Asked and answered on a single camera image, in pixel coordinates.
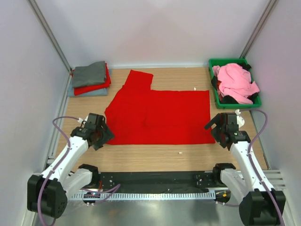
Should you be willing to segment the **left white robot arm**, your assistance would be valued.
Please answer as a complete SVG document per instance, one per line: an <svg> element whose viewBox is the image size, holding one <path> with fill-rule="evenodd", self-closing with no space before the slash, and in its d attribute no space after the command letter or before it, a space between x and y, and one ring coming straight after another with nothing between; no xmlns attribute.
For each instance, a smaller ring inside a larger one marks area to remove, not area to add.
<svg viewBox="0 0 301 226"><path fill-rule="evenodd" d="M40 216L57 219L62 216L68 200L81 188L95 188L100 176L96 166L83 164L71 173L78 159L90 148L98 150L114 138L105 117L90 113L77 118L79 127L65 136L67 144L58 157L39 175L27 182L27 209Z"/></svg>

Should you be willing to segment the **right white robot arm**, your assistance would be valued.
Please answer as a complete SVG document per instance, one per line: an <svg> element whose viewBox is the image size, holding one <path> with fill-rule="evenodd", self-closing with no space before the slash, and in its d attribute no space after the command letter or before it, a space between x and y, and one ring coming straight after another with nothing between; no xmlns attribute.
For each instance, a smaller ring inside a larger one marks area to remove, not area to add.
<svg viewBox="0 0 301 226"><path fill-rule="evenodd" d="M218 163L213 168L212 181L226 185L238 202L239 216L245 226L283 226L286 197L269 182L253 151L253 140L240 130L244 120L240 110L218 113L205 129L214 140L236 158L240 171L231 163Z"/></svg>

